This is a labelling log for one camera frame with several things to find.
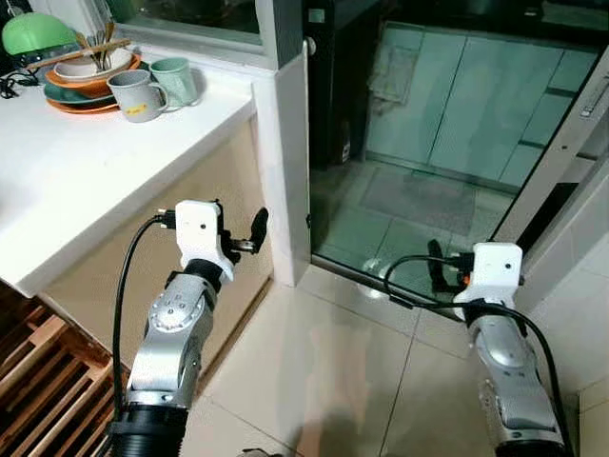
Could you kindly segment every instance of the mug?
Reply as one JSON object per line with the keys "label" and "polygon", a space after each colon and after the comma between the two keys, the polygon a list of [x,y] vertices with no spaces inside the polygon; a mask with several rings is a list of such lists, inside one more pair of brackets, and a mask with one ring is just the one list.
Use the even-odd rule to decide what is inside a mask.
{"label": "mug", "polygon": [[165,89],[150,81],[147,70],[121,71],[109,77],[106,84],[129,122],[151,121],[167,109]]}
{"label": "mug", "polygon": [[157,60],[150,65],[150,71],[169,94],[170,107],[183,107],[197,100],[197,89],[190,73],[188,59],[170,57]]}

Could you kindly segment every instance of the kitchen counter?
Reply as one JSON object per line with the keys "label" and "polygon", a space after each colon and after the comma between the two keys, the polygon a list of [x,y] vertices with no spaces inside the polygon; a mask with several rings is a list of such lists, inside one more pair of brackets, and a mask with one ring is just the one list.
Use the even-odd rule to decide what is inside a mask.
{"label": "kitchen counter", "polygon": [[206,77],[198,105],[144,124],[63,113],[42,88],[0,100],[0,278],[40,292],[253,116],[247,84]]}

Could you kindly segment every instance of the glass door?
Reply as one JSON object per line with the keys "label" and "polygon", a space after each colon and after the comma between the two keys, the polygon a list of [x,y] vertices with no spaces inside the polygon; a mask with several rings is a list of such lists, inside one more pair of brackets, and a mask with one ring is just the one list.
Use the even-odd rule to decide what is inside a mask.
{"label": "glass door", "polygon": [[[341,94],[349,87],[355,101],[339,107],[328,102],[325,130],[311,118],[314,261],[378,278],[398,257],[426,254],[431,240],[444,253],[468,251],[494,234],[517,241],[577,154],[585,131],[598,122],[598,110],[581,116],[607,72],[607,57],[600,59],[606,31],[598,30],[597,17],[607,11],[591,11],[595,19],[588,29],[543,23],[565,20],[554,9],[535,27],[501,33],[489,21],[476,22],[495,11],[470,11],[470,22],[459,16],[458,29],[437,25],[437,11],[407,16],[418,23],[396,13],[385,21],[381,14],[369,62],[341,50],[349,33],[358,34],[357,22],[335,30],[334,54],[324,48],[333,66],[325,99],[350,100]],[[575,39],[557,39],[568,37],[557,30],[571,30]],[[315,58],[309,73],[319,70]],[[355,71],[344,71],[348,84],[337,80],[358,58],[361,66],[369,64],[365,96],[354,91]],[[313,92],[323,83],[320,74]],[[315,93],[310,97],[315,113],[319,100]],[[324,144],[316,130],[329,132]],[[394,282],[432,293],[425,263],[399,268]]]}

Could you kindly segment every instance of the wooden rack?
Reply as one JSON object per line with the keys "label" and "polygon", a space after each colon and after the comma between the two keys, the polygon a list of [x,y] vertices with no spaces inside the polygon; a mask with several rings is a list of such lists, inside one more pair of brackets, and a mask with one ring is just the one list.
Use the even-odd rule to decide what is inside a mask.
{"label": "wooden rack", "polygon": [[0,455],[93,455],[112,413],[109,353],[1,287]]}

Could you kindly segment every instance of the cabinet door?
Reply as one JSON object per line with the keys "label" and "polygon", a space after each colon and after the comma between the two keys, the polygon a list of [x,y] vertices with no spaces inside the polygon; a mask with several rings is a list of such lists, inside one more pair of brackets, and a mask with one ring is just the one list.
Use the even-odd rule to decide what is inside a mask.
{"label": "cabinet door", "polygon": [[470,37],[430,164],[499,180],[562,50]]}
{"label": "cabinet door", "polygon": [[383,46],[418,50],[419,56],[406,103],[372,111],[367,150],[427,163],[464,43],[461,35],[385,31]]}

